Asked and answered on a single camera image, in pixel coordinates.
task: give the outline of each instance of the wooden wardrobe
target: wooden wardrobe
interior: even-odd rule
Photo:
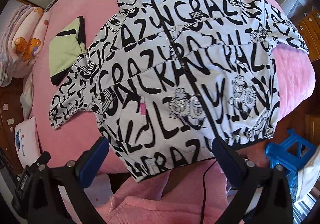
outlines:
[[[0,87],[0,146],[16,174],[23,171],[16,152],[14,137],[16,125],[23,121],[20,103],[22,86],[23,79],[12,79],[8,86]]]

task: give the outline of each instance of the blue plastic stool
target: blue plastic stool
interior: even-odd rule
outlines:
[[[279,145],[269,143],[266,147],[265,154],[270,158],[270,168],[274,168],[277,164],[281,164],[288,169],[286,175],[289,186],[292,187],[296,173],[310,160],[316,151],[316,147],[309,141],[297,135],[292,128],[287,131],[290,136]],[[296,156],[287,151],[295,143],[298,143]],[[303,145],[309,150],[301,156]]]

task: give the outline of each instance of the black zipper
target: black zipper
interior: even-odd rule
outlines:
[[[166,24],[164,23],[164,21],[162,19],[162,16],[161,16],[160,11],[159,11],[156,3],[155,3],[155,0],[151,0],[151,4],[152,4],[153,8],[155,9],[155,12],[156,12],[157,16],[159,17],[159,20],[160,20],[160,23],[161,23],[161,25],[162,25],[162,27],[164,29],[164,32],[167,35],[167,37],[168,37],[168,39],[170,41],[170,44],[171,44],[172,48],[174,49],[174,52],[177,55],[177,58],[178,58],[181,66],[182,66],[182,69],[183,69],[183,71],[184,71],[184,73],[185,73],[185,75],[186,75],[186,77],[187,77],[187,79],[188,79],[188,81],[189,81],[189,83],[190,83],[190,85],[191,85],[196,97],[198,98],[199,102],[202,105],[202,108],[204,109],[205,114],[208,117],[208,120],[209,120],[209,123],[211,125],[211,128],[212,128],[212,131],[213,131],[214,135],[216,137],[219,137],[217,128],[216,128],[214,120],[213,120],[213,118],[212,118],[212,116],[210,114],[210,111],[209,111],[209,109],[207,107],[207,104],[204,102],[204,99],[202,98],[198,87],[196,86],[195,82],[192,80],[192,74],[191,74],[190,68],[187,65],[187,63],[184,61],[184,58],[180,55],[180,53],[179,53],[179,51],[178,51],[178,49],[176,47],[176,44],[175,44],[172,36],[170,35],[170,32],[169,32]]]

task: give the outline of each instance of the jacket label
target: jacket label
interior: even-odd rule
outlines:
[[[195,12],[191,12],[189,13],[192,19],[199,19],[204,17],[204,14],[202,13],[202,11],[195,11]]]

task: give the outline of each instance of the black cable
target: black cable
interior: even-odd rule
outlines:
[[[209,171],[209,169],[217,162],[217,160],[215,160],[212,165],[210,165],[208,167],[208,169],[204,172],[203,174],[203,177],[202,177],[202,183],[203,183],[203,203],[202,203],[202,209],[201,209],[201,219],[200,219],[200,224],[203,224],[203,219],[204,219],[204,208],[205,208],[205,200],[207,198],[207,191],[205,189],[205,181],[204,181],[204,178],[205,178],[205,174]]]

